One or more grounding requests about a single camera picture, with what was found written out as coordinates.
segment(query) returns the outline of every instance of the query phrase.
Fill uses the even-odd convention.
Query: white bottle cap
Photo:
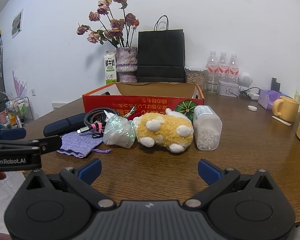
[[[255,106],[248,106],[248,109],[251,111],[256,111],[258,108],[256,108]]]

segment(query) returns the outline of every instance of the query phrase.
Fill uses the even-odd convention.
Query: yellow mug
[[[284,96],[280,96],[280,99],[274,101],[272,105],[274,115],[288,122],[294,122],[296,120],[298,109],[298,101]]]

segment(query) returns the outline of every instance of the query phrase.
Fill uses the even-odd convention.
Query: white plastic bag
[[[103,142],[106,145],[115,144],[129,149],[135,139],[136,133],[132,121],[116,114],[108,120],[103,133]]]

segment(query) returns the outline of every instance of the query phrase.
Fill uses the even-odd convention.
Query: tile floor
[[[4,212],[15,193],[25,181],[25,177],[21,172],[15,171],[6,172],[6,174],[6,179],[0,180],[0,233],[8,234],[3,222]]]

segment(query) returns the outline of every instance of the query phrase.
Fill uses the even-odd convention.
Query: black paper bag
[[[139,32],[138,66],[184,68],[185,63],[185,35],[182,29]]]

